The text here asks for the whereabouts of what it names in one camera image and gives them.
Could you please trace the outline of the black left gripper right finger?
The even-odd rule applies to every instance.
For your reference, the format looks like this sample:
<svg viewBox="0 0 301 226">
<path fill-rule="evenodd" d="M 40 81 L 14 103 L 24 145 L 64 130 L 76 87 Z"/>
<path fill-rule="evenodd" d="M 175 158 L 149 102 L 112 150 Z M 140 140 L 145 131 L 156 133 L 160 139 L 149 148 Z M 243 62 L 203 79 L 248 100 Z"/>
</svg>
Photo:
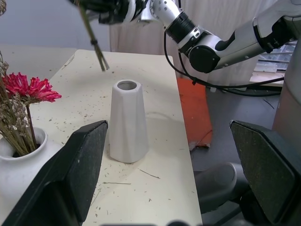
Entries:
<svg viewBox="0 0 301 226">
<path fill-rule="evenodd" d="M 275 226 L 301 226 L 301 155 L 277 132 L 232 121 L 230 129 L 253 207 Z"/>
</svg>

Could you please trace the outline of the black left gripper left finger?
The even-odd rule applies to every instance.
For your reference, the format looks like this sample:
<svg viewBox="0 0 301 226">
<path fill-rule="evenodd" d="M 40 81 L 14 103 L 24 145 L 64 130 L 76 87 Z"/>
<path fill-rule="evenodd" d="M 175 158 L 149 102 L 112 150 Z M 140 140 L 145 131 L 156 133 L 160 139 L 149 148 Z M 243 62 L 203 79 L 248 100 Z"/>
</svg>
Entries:
<svg viewBox="0 0 301 226">
<path fill-rule="evenodd" d="M 82 226 L 100 174 L 106 120 L 73 132 L 39 170 L 0 226 Z"/>
</svg>

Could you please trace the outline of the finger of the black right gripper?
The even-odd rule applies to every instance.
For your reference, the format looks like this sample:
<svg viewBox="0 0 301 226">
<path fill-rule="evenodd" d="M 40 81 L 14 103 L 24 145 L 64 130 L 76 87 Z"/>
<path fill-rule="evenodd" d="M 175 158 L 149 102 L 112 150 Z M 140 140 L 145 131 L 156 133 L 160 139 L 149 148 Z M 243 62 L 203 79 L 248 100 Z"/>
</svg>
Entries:
<svg viewBox="0 0 301 226">
<path fill-rule="evenodd" d="M 97 13 L 116 13 L 119 10 L 119 0 L 81 0 L 81 6 Z"/>
</svg>

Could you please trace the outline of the green flower stems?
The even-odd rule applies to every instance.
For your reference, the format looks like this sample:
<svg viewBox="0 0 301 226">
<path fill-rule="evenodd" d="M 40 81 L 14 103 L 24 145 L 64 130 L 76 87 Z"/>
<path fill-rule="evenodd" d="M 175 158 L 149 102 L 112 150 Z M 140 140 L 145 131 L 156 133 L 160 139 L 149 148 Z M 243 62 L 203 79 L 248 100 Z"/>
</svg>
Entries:
<svg viewBox="0 0 301 226">
<path fill-rule="evenodd" d="M 92 27 L 90 25 L 90 22 L 89 22 L 89 19 L 88 19 L 87 13 L 86 13 L 86 9 L 80 4 L 80 0 L 75 0 L 75 5 L 79 9 L 81 19 L 82 19 L 82 21 L 84 23 L 84 26 L 85 26 L 85 29 L 86 29 L 86 31 L 89 35 L 90 43 L 94 47 L 94 50 L 95 50 L 97 59 L 99 61 L 101 70 L 103 72 L 105 72 L 109 69 L 109 65 L 108 65 L 107 61 L 105 60 L 105 57 L 104 57 L 104 55 L 103 55 L 103 53 L 102 53 L 102 51 L 101 51 L 101 49 L 98 45 L 98 41 L 95 37 L 95 34 L 94 34 L 94 32 L 92 30 Z"/>
</svg>

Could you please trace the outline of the red flower dried bouquet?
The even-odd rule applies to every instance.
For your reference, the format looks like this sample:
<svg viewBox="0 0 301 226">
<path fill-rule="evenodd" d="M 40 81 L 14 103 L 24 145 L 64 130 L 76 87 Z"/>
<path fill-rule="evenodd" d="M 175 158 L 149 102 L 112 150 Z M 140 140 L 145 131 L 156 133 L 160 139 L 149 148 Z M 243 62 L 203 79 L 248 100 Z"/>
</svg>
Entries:
<svg viewBox="0 0 301 226">
<path fill-rule="evenodd" d="M 38 149 L 30 105 L 55 102 L 62 96 L 52 90 L 48 79 L 7 74 L 9 64 L 0 51 L 0 135 L 13 147 L 13 156 L 21 157 Z"/>
</svg>

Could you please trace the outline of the grey rounded robot foot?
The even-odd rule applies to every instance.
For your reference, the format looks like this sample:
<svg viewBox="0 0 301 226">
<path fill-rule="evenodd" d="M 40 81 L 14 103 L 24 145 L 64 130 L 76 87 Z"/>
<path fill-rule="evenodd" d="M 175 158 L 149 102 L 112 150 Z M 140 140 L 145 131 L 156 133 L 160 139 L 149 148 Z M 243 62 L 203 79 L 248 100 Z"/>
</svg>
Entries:
<svg viewBox="0 0 301 226">
<path fill-rule="evenodd" d="M 195 171 L 194 177 L 202 213 L 239 199 L 249 189 L 243 168 L 237 163 L 226 162 L 205 171 Z"/>
</svg>

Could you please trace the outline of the round white vase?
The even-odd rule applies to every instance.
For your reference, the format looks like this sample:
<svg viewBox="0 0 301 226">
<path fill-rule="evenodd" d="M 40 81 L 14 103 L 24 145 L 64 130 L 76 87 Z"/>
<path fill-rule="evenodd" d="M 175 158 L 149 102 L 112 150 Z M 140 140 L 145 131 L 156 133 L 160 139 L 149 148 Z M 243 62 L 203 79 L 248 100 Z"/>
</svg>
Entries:
<svg viewBox="0 0 301 226">
<path fill-rule="evenodd" d="M 43 165 L 62 148 L 45 130 L 35 127 L 34 133 L 40 146 L 21 157 L 13 157 L 12 145 L 0 139 L 0 213 L 13 209 Z"/>
</svg>

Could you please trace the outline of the tall faceted white vase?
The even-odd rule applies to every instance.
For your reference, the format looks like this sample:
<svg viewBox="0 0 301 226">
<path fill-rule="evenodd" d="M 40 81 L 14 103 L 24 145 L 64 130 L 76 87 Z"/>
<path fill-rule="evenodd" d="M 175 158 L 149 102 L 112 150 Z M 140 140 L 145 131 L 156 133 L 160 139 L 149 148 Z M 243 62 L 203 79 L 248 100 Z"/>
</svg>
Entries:
<svg viewBox="0 0 301 226">
<path fill-rule="evenodd" d="M 112 87 L 109 144 L 110 157 L 123 163 L 137 162 L 149 151 L 143 89 L 134 80 Z"/>
</svg>

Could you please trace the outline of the silver robot torso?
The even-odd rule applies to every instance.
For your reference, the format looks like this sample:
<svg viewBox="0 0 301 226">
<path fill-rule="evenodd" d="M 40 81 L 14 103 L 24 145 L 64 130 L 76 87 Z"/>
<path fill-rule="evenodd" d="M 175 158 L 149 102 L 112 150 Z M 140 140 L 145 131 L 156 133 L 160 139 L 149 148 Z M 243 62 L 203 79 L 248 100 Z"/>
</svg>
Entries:
<svg viewBox="0 0 301 226">
<path fill-rule="evenodd" d="M 285 72 L 273 129 L 291 144 L 301 145 L 301 38 Z"/>
</svg>

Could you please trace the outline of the orange floor mat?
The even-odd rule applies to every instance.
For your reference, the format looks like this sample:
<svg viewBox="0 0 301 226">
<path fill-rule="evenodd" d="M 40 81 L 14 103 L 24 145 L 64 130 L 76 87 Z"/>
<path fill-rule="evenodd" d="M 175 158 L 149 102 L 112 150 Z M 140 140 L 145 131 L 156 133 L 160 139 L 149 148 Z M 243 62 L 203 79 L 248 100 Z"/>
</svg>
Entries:
<svg viewBox="0 0 301 226">
<path fill-rule="evenodd" d="M 210 120 L 205 86 L 185 78 L 177 78 L 182 113 L 189 149 L 209 147 L 213 127 Z"/>
</svg>

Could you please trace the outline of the white curtain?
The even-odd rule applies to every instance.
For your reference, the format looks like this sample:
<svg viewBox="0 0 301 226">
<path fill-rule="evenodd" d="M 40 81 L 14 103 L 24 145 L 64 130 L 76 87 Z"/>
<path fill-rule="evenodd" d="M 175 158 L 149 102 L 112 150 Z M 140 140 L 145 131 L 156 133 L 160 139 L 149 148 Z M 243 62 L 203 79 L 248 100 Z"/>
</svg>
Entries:
<svg viewBox="0 0 301 226">
<path fill-rule="evenodd" d="M 189 18 L 222 40 L 227 40 L 233 31 L 277 0 L 181 0 L 181 6 Z M 182 71 L 175 43 L 164 37 L 161 23 L 118 24 L 110 27 L 112 52 L 162 55 L 167 50 L 174 66 Z M 182 57 L 188 73 L 216 85 L 248 84 L 258 57 L 205 74 L 195 71 L 186 57 Z"/>
</svg>

